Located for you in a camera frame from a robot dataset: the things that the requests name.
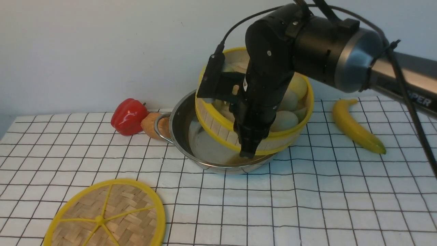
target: black cable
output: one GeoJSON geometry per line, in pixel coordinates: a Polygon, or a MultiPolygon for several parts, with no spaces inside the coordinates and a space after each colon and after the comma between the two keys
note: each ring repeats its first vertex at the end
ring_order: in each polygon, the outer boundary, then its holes
{"type": "MultiPolygon", "coordinates": [[[[278,7],[274,7],[274,8],[271,8],[271,9],[267,9],[267,10],[264,10],[264,11],[258,12],[258,13],[256,13],[256,14],[250,15],[250,16],[248,16],[248,17],[242,19],[242,20],[239,21],[238,23],[236,23],[236,24],[235,24],[234,26],[232,26],[232,27],[229,29],[229,31],[225,34],[225,37],[224,37],[223,40],[220,42],[220,44],[217,46],[217,49],[216,49],[215,51],[216,51],[216,52],[223,52],[224,47],[225,47],[225,41],[226,41],[226,39],[228,38],[229,34],[230,34],[230,33],[231,33],[231,32],[232,32],[232,31],[233,31],[237,26],[241,25],[242,23],[244,23],[245,21],[247,21],[247,20],[249,20],[249,19],[252,19],[252,18],[254,18],[254,17],[256,17],[256,16],[259,16],[259,15],[262,15],[262,14],[265,14],[265,13],[268,13],[268,12],[272,12],[272,11],[274,11],[274,10],[277,10],[277,9],[280,8],[280,7],[282,7],[282,6],[278,6],[278,7]]],[[[318,6],[315,5],[315,4],[308,4],[308,7],[318,7],[318,6]]],[[[350,15],[350,16],[352,16],[352,17],[358,19],[358,20],[360,20],[361,22],[365,23],[366,25],[368,25],[370,28],[372,28],[373,30],[375,30],[375,32],[377,32],[377,33],[379,34],[379,36],[381,37],[381,40],[382,40],[382,43],[383,43],[383,46],[384,46],[384,47],[390,46],[390,43],[388,42],[388,39],[386,38],[385,33],[382,31],[382,29],[380,29],[377,25],[373,24],[372,22],[370,22],[370,21],[367,20],[366,18],[364,18],[364,17],[362,17],[362,16],[360,16],[360,15],[354,13],[354,12],[351,12],[351,11],[349,11],[349,10],[346,10],[346,9],[340,8],[340,7],[336,7],[336,6],[331,6],[331,5],[329,5],[329,8],[331,8],[331,9],[333,9],[333,10],[337,10],[337,11],[343,12],[343,13],[345,13],[345,14],[348,14],[348,15],[350,15]]],[[[396,80],[397,80],[397,82],[398,82],[399,85],[400,85],[401,93],[402,93],[402,96],[404,97],[405,105],[407,106],[407,109],[408,109],[408,111],[409,111],[409,113],[410,113],[410,115],[411,115],[411,119],[412,119],[412,121],[413,121],[414,127],[416,128],[416,132],[417,132],[417,136],[419,137],[419,141],[420,141],[420,143],[422,144],[422,148],[423,148],[423,150],[424,150],[424,152],[425,152],[425,155],[427,156],[428,161],[429,161],[429,163],[430,163],[430,165],[431,165],[431,168],[432,168],[432,170],[433,170],[433,172],[434,172],[434,175],[435,175],[436,178],[437,178],[437,162],[436,162],[436,159],[435,159],[434,154],[433,154],[433,152],[432,152],[431,146],[430,146],[430,144],[428,143],[427,137],[426,137],[426,135],[425,135],[425,133],[424,133],[424,131],[423,131],[422,124],[420,123],[420,119],[419,119],[419,117],[417,116],[416,108],[414,107],[414,105],[413,105],[413,103],[412,103],[410,97],[408,96],[408,92],[407,92],[407,90],[408,90],[408,89],[407,89],[408,85],[407,85],[407,82],[406,82],[405,77],[404,77],[404,75],[403,75],[402,69],[401,69],[401,67],[400,67],[400,65],[399,65],[399,62],[398,62],[398,60],[397,60],[397,58],[396,58],[396,56],[395,56],[395,53],[394,53],[392,47],[388,48],[388,49],[385,51],[385,53],[386,53],[386,55],[387,55],[388,60],[389,60],[390,63],[392,64],[392,67],[393,67],[393,71],[394,71],[394,73],[395,73],[396,80]]]]}
{"type": "Polygon", "coordinates": [[[258,12],[258,13],[256,13],[256,14],[253,14],[253,15],[251,15],[251,16],[248,16],[248,17],[246,17],[246,18],[240,20],[240,21],[237,22],[234,26],[232,26],[231,29],[229,29],[229,31],[225,34],[225,37],[224,37],[223,40],[220,42],[220,44],[223,44],[223,45],[225,44],[225,41],[226,41],[226,39],[228,38],[229,34],[230,34],[230,33],[231,33],[231,32],[232,32],[232,31],[233,31],[237,26],[241,25],[242,23],[244,23],[244,22],[246,22],[246,21],[248,21],[248,20],[250,20],[250,19],[252,19],[252,18],[254,18],[254,17],[256,17],[256,16],[259,16],[259,15],[262,15],[262,14],[265,14],[265,13],[268,13],[268,12],[275,11],[275,10],[277,10],[277,9],[280,8],[280,7],[282,7],[282,6],[274,7],[274,8],[271,8],[271,9],[266,9],[266,10],[264,10],[264,11],[258,12]]]}

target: potato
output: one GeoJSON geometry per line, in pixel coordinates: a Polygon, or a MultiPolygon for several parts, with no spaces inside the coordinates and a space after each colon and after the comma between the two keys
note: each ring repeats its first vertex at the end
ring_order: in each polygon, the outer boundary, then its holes
{"type": "MultiPolygon", "coordinates": [[[[158,112],[152,112],[141,121],[141,128],[144,130],[147,136],[157,140],[163,140],[155,132],[155,121],[160,115],[161,114],[158,112]]],[[[161,119],[158,123],[158,129],[160,130],[162,135],[171,138],[170,129],[169,129],[169,120],[170,120],[169,117],[161,119]]]]}

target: egg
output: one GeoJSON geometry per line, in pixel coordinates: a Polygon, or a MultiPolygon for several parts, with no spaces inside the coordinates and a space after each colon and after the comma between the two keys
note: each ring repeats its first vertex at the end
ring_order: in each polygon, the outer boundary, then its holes
{"type": "Polygon", "coordinates": [[[270,127],[271,132],[280,132],[291,129],[299,124],[298,117],[290,111],[276,112],[276,118],[270,127]]]}
{"type": "Polygon", "coordinates": [[[285,92],[284,98],[279,105],[278,111],[294,111],[298,106],[298,96],[290,88],[285,92]]]}
{"type": "Polygon", "coordinates": [[[294,91],[298,96],[298,100],[300,100],[305,97],[306,92],[308,91],[308,85],[301,75],[295,74],[290,81],[288,89],[294,91]]]}
{"type": "Polygon", "coordinates": [[[298,117],[299,122],[302,122],[306,115],[306,107],[295,110],[293,113],[298,117]]]}

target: stainless steel pot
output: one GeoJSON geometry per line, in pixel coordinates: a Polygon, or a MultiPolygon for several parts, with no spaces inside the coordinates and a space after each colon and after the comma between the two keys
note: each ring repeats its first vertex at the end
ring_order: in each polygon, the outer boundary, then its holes
{"type": "Polygon", "coordinates": [[[171,113],[162,114],[156,119],[155,131],[161,138],[174,144],[203,169],[215,173],[248,173],[273,158],[274,155],[255,156],[253,159],[241,158],[238,152],[215,141],[197,120],[194,95],[195,91],[186,95],[171,113]],[[165,137],[158,129],[158,122],[165,117],[170,117],[171,139],[165,137]]]}

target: woven bamboo lid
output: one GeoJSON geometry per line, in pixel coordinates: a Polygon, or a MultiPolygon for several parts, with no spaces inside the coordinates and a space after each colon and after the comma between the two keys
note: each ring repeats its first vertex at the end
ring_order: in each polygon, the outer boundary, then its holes
{"type": "Polygon", "coordinates": [[[67,202],[50,224],[44,246],[158,246],[164,233],[158,195],[135,180],[114,179],[67,202]]]}

